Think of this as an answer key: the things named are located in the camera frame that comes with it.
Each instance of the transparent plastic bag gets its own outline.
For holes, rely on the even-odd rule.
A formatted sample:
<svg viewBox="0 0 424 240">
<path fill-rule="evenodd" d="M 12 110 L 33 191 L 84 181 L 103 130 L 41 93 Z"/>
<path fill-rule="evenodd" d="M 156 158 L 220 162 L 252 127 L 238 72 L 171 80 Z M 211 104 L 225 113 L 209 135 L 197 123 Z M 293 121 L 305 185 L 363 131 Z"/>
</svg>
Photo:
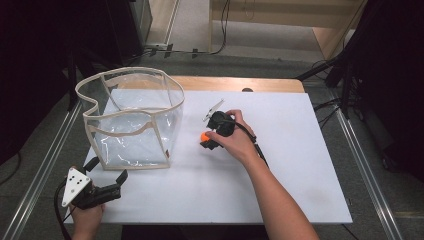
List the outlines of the transparent plastic bag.
<svg viewBox="0 0 424 240">
<path fill-rule="evenodd" d="M 94 75 L 75 90 L 104 170 L 170 167 L 183 114 L 180 84 L 163 71 L 133 67 Z"/>
</svg>

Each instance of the black cable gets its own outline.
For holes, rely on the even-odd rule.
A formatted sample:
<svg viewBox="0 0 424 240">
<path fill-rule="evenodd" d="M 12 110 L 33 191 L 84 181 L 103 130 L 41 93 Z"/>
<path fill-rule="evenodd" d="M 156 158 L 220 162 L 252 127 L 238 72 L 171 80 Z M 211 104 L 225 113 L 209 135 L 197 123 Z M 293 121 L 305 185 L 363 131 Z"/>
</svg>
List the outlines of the black cable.
<svg viewBox="0 0 424 240">
<path fill-rule="evenodd" d="M 318 123 L 324 122 L 320 127 L 321 130 L 324 128 L 325 124 L 327 124 L 328 120 L 330 120 L 330 118 L 334 115 L 334 113 L 336 113 L 337 110 L 339 110 L 339 109 L 340 109 L 340 107 L 336 107 L 327 117 L 325 117 L 324 119 L 322 119 L 318 122 Z"/>
<path fill-rule="evenodd" d="M 359 94 L 359 82 L 357 78 L 353 78 L 351 82 L 351 89 L 349 92 L 349 106 L 352 107 L 354 114 L 361 120 L 363 120 L 363 115 L 361 113 L 361 96 Z"/>
<path fill-rule="evenodd" d="M 259 144 L 256 142 L 256 137 L 255 136 L 253 136 L 250 132 L 249 132 L 249 130 L 247 130 L 247 128 L 245 127 L 245 126 L 243 126 L 242 124 L 240 124 L 240 123 L 238 123 L 238 122 L 236 122 L 236 121 L 230 121 L 230 120 L 222 120 L 223 122 L 228 122 L 228 123 L 234 123 L 235 125 L 237 125 L 237 127 L 239 127 L 244 133 L 246 133 L 247 134 L 247 136 L 250 138 L 250 141 L 252 141 L 252 143 L 253 143 L 253 145 L 255 146 L 255 148 L 256 148 L 256 151 L 258 152 L 258 155 L 259 155 L 259 157 L 260 158 L 262 158 L 262 160 L 264 160 L 264 162 L 265 162 L 265 164 L 266 164 L 266 166 L 269 168 L 269 166 L 268 166 L 268 162 L 266 161 L 266 159 L 265 159 L 265 156 L 264 156 L 264 154 L 262 153 L 262 150 L 261 150 L 261 148 L 259 147 Z"/>
<path fill-rule="evenodd" d="M 62 222 L 65 222 L 66 221 L 66 219 L 68 219 L 71 215 L 72 215 L 72 213 L 75 211 L 75 209 L 76 209 L 77 207 L 76 206 L 74 206 L 70 211 L 69 211 L 69 213 L 68 213 L 68 215 L 66 215 L 66 217 L 62 220 Z"/>
<path fill-rule="evenodd" d="M 129 66 L 131 66 L 131 64 L 133 64 L 136 60 L 138 60 L 138 59 L 140 59 L 140 58 L 142 58 L 143 56 L 145 56 L 145 55 L 148 55 L 148 54 L 150 54 L 151 52 L 153 52 L 153 51 L 147 51 L 147 52 L 143 52 L 140 56 L 137 56 L 137 57 L 134 57 L 134 58 L 130 58 L 130 59 L 128 59 L 128 61 L 130 61 L 129 63 L 127 63 L 126 65 L 125 65 L 125 67 L 129 67 Z"/>
<path fill-rule="evenodd" d="M 218 53 L 222 52 L 222 50 L 224 50 L 224 48 L 227 45 L 227 24 L 228 24 L 228 15 L 229 15 L 229 12 L 230 12 L 230 0 L 227 0 L 225 2 L 224 8 L 222 9 L 222 13 L 221 13 L 221 29 L 222 29 L 223 41 L 222 41 L 222 44 L 221 44 L 220 49 L 217 50 L 217 51 L 215 51 L 215 52 L 194 52 L 194 51 L 188 52 L 188 51 L 159 50 L 159 49 L 154 49 L 153 50 L 153 49 L 151 49 L 150 51 L 144 52 L 143 54 L 141 54 L 141 56 L 139 56 L 137 58 L 141 58 L 141 57 L 143 57 L 145 55 L 148 55 L 150 53 L 153 53 L 153 52 L 161 52 L 161 53 L 186 53 L 186 54 L 207 54 L 207 55 L 218 54 Z"/>
<path fill-rule="evenodd" d="M 321 104 L 319 104 L 319 105 L 317 105 L 317 106 L 314 107 L 314 112 L 320 110 L 323 107 L 331 106 L 331 105 L 334 105 L 334 104 L 337 104 L 338 105 L 338 104 L 340 104 L 340 101 L 341 101 L 341 98 L 334 98 L 334 99 L 332 99 L 330 101 L 321 103 Z"/>
<path fill-rule="evenodd" d="M 18 152 L 17 155 L 18 155 L 18 163 L 16 164 L 15 169 L 13 169 L 12 173 L 9 176 L 7 176 L 5 179 L 0 181 L 0 185 L 9 181 L 9 179 L 11 179 L 15 175 L 15 173 L 19 170 L 19 167 L 21 166 L 21 162 L 22 162 L 22 156 L 20 152 Z"/>
<path fill-rule="evenodd" d="M 350 231 L 350 229 L 347 228 L 347 226 L 345 224 L 342 224 L 342 226 L 350 233 L 350 235 L 352 235 L 353 238 L 355 238 L 356 240 L 359 240 L 359 238 L 356 237 L 355 234 L 353 234 L 353 232 Z"/>
<path fill-rule="evenodd" d="M 64 180 L 63 180 L 63 181 L 59 184 L 59 186 L 57 187 L 56 192 L 55 192 L 55 194 L 54 194 L 53 205 L 54 205 L 54 211 L 55 211 L 55 214 L 56 214 L 56 219 L 57 219 L 57 221 L 58 221 L 58 223 L 59 223 L 60 230 L 62 231 L 63 238 L 64 238 L 65 240 L 71 240 L 72 238 L 71 238 L 71 236 L 69 235 L 68 230 L 66 230 L 65 225 L 63 224 L 63 221 L 64 221 L 64 220 L 62 220 L 62 217 L 60 216 L 60 212 L 59 212 L 59 205 L 58 205 L 59 192 L 60 192 L 60 191 L 62 190 L 62 188 L 66 185 L 66 181 L 67 181 L 67 179 L 65 178 L 65 179 L 64 179 Z"/>
<path fill-rule="evenodd" d="M 327 63 L 327 60 L 319 60 L 319 61 L 314 62 L 314 63 L 312 64 L 311 69 L 313 69 L 313 68 L 315 67 L 315 65 L 316 65 L 317 63 L 320 63 L 320 62 L 325 62 L 325 63 Z M 321 80 L 325 80 L 325 78 L 322 78 L 322 77 L 318 76 L 317 74 L 314 74 L 314 76 L 315 76 L 315 77 L 317 77 L 317 78 L 319 78 L 319 79 L 321 79 Z"/>
</svg>

